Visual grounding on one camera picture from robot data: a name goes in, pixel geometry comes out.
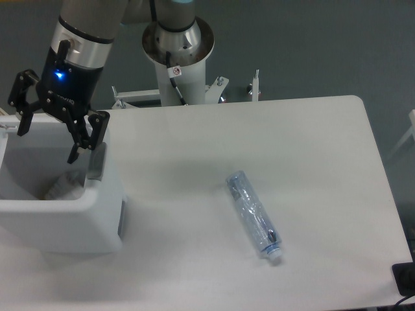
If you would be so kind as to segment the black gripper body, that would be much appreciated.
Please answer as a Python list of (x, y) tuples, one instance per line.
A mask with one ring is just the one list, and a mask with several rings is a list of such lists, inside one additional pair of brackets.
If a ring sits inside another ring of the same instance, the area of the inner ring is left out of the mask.
[(38, 101), (35, 110), (65, 122), (64, 110), (73, 121), (80, 122), (86, 115), (92, 124), (104, 124), (104, 113), (91, 109), (91, 98), (103, 68), (77, 66), (64, 61), (57, 68), (57, 54), (49, 49), (41, 80), (36, 84)]

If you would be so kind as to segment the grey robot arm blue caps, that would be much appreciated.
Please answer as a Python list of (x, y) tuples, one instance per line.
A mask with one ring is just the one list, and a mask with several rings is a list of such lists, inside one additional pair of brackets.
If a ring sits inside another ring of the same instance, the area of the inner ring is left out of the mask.
[(20, 119), (17, 134), (25, 135), (34, 112), (66, 124), (74, 145), (68, 163), (104, 138), (109, 113), (91, 108), (91, 98), (120, 24), (149, 17), (155, 28), (152, 44), (171, 66), (196, 58), (202, 35), (194, 1), (63, 1), (43, 72), (16, 75), (8, 104)]

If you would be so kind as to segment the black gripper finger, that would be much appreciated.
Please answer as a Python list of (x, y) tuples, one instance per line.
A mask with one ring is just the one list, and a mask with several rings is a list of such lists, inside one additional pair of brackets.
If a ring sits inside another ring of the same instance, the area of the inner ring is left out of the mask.
[(65, 112), (64, 123), (74, 142), (67, 159), (69, 164), (74, 163), (83, 150), (94, 150), (103, 142), (110, 114), (107, 111), (89, 110), (87, 116), (91, 132), (88, 132), (84, 117), (74, 119), (68, 110)]
[(27, 92), (40, 81), (38, 75), (32, 69), (26, 69), (16, 75), (12, 89), (8, 97), (8, 104), (16, 109), (20, 119), (17, 135), (23, 136), (29, 130), (34, 112), (40, 109), (40, 102), (27, 102)]

